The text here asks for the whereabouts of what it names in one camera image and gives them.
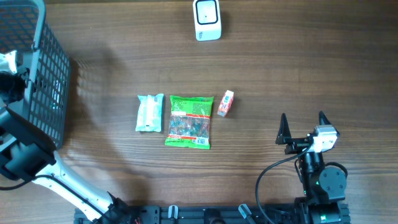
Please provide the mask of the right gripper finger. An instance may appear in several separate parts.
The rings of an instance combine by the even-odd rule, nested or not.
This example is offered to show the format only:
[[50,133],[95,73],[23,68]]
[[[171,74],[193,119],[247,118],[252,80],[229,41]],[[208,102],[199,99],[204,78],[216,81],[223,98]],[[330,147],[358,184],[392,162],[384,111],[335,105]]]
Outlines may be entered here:
[[282,113],[280,119],[279,131],[277,133],[275,143],[277,145],[283,145],[283,144],[290,144],[291,142],[292,142],[292,136],[287,121],[287,116],[285,113]]
[[318,125],[318,135],[336,135],[339,136],[339,131],[330,123],[323,111],[318,114],[319,125]]

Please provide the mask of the small orange white packet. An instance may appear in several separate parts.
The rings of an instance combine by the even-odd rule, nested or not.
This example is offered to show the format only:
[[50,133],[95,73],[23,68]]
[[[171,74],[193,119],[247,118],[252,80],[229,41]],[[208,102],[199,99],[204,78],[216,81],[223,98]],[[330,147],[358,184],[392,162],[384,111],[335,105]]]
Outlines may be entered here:
[[225,117],[228,114],[228,111],[231,107],[231,104],[233,102],[234,99],[234,92],[227,90],[220,102],[220,105],[218,107],[218,115]]

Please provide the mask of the green candy bag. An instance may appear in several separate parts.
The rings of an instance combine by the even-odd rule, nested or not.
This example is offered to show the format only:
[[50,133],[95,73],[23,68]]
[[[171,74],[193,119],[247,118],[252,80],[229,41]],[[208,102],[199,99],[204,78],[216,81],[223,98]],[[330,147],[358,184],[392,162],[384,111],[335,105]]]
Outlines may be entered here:
[[210,150],[210,118],[214,97],[170,96],[166,146]]

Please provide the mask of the light blue white packet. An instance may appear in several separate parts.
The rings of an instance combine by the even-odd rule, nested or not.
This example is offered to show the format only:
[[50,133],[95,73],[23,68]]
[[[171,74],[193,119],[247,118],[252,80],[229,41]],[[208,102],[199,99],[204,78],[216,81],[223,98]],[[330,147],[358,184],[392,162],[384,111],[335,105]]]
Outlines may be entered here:
[[137,112],[136,131],[161,132],[164,94],[138,95],[137,97],[140,105]]

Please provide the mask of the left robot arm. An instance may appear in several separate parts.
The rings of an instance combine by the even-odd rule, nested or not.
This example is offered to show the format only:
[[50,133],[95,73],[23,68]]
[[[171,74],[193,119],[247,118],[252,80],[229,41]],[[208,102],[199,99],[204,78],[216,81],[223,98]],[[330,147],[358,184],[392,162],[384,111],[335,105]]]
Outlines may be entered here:
[[129,206],[80,177],[63,162],[54,142],[38,127],[7,105],[21,100],[25,81],[1,72],[1,131],[17,143],[1,151],[1,174],[21,180],[20,187],[33,182],[48,188],[78,207],[92,223],[132,223]]

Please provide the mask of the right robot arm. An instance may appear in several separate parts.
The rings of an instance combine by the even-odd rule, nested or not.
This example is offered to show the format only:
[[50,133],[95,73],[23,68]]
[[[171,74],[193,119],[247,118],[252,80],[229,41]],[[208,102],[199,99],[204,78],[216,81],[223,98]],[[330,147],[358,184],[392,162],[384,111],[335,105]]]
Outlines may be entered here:
[[323,153],[334,148],[340,133],[319,112],[319,125],[304,138],[293,138],[286,114],[281,115],[275,143],[293,155],[305,196],[296,198],[295,214],[299,223],[342,223],[339,202],[345,199],[348,171],[337,162],[325,162]]

